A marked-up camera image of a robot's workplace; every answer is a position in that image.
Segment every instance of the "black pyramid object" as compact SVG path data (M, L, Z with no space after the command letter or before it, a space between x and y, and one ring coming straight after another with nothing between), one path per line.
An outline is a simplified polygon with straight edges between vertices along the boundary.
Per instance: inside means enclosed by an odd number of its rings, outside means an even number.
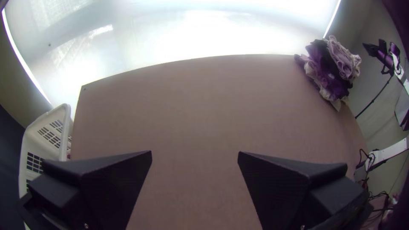
M238 164L264 230L359 229L371 212L368 193L345 177L346 164L248 152L239 152Z
M90 160L44 160L44 174L29 183L19 212L31 230L124 230L151 163L150 151Z

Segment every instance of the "white laundry basket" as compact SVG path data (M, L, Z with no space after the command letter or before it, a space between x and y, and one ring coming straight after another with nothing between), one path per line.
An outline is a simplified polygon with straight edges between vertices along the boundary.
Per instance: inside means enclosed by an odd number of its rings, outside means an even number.
M43 169L43 159L66 161L71 152L71 107L62 104L31 123L24 132L20 154L18 190L20 198L28 191L28 183Z

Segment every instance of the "pile of clothes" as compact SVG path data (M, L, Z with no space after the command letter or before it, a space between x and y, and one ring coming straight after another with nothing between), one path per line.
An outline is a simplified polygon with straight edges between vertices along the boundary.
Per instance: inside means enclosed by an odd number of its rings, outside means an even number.
M306 46L309 57L295 55L305 74L314 82L322 97L338 111L341 101L347 102L352 82L359 74L359 55L353 55L330 35L329 40L315 40Z

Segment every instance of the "frosted window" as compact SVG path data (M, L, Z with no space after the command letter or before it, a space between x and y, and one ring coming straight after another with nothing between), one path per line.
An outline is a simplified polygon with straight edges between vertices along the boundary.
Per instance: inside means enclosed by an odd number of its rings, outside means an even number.
M305 53L339 0L10 0L9 33L53 106L82 85L145 66L218 55Z

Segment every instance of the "brown table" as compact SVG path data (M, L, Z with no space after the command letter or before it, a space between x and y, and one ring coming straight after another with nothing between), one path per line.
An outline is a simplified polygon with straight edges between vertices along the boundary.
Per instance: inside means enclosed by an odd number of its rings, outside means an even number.
M72 159L152 150L128 229L261 229L242 151L318 163L366 149L292 56L233 55L150 66L82 87Z

